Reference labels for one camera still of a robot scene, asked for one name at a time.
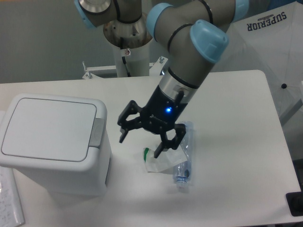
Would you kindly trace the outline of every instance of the plastic bottle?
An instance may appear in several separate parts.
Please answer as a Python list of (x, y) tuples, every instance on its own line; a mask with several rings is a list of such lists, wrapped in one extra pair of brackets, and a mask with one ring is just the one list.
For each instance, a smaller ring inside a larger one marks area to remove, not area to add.
[(188, 182), (191, 177), (191, 156), (193, 152), (193, 123), (192, 122), (180, 122), (185, 124), (186, 134), (180, 143), (184, 154), (187, 157), (187, 161), (182, 162), (174, 166), (173, 180), (178, 187), (184, 188), (188, 186)]

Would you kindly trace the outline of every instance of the robotic arm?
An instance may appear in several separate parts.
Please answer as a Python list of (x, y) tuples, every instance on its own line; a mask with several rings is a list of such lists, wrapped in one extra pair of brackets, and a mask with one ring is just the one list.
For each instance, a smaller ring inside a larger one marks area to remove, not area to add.
[[(161, 3), (150, 11), (148, 31), (167, 48), (172, 61), (146, 106), (139, 107), (132, 100), (120, 114), (121, 143), (129, 131), (144, 128), (161, 137), (155, 158), (162, 151), (178, 148), (186, 130), (175, 122), (228, 45), (227, 35), (215, 25), (238, 20), (248, 5), (248, 0), (196, 0), (179, 8)], [(137, 113), (139, 117), (126, 120)], [(169, 140), (166, 132), (172, 129), (176, 135)]]
[(147, 76), (149, 43), (142, 0), (74, 0), (88, 28), (103, 26), (113, 48), (118, 77)]

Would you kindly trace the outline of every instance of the bolt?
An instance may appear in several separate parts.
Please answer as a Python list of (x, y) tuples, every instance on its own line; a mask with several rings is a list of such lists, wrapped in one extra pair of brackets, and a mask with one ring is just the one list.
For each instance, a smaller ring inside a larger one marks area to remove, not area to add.
[(125, 50), (125, 55), (126, 55), (126, 56), (131, 55), (131, 51), (130, 51), (129, 49), (126, 49), (126, 50)]
[(87, 71), (84, 61), (82, 62), (82, 65), (83, 65), (84, 71)]

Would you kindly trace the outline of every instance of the white umbrella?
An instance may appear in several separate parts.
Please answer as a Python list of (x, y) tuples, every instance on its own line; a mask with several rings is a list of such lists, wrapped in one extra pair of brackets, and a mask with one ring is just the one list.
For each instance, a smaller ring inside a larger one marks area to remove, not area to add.
[(303, 5), (294, 2), (238, 21), (227, 35), (230, 44), (213, 71), (263, 71), (281, 115), (301, 95)]

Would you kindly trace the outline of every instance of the black object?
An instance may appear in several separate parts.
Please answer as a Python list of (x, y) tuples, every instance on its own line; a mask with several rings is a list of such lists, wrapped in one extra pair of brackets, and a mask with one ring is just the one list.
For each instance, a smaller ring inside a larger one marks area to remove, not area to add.
[(294, 217), (303, 216), (303, 192), (291, 192), (286, 194), (287, 203)]
[[(118, 118), (118, 125), (121, 126), (122, 132), (119, 142), (123, 142), (130, 130), (144, 128), (161, 137), (162, 142), (155, 151), (155, 158), (162, 151), (166, 151), (169, 148), (176, 150), (186, 134), (184, 124), (175, 124), (187, 105), (181, 103), (183, 96), (184, 91), (181, 89), (175, 99), (172, 100), (157, 86), (145, 107), (142, 108), (134, 100), (131, 100)], [(129, 121), (126, 120), (129, 115), (137, 113), (140, 116)], [(172, 129), (175, 130), (176, 135), (169, 140), (166, 132)]]
[(295, 173), (301, 188), (301, 192), (291, 192), (286, 194), (287, 203), (291, 214), (294, 217), (303, 216), (303, 159), (293, 161)]

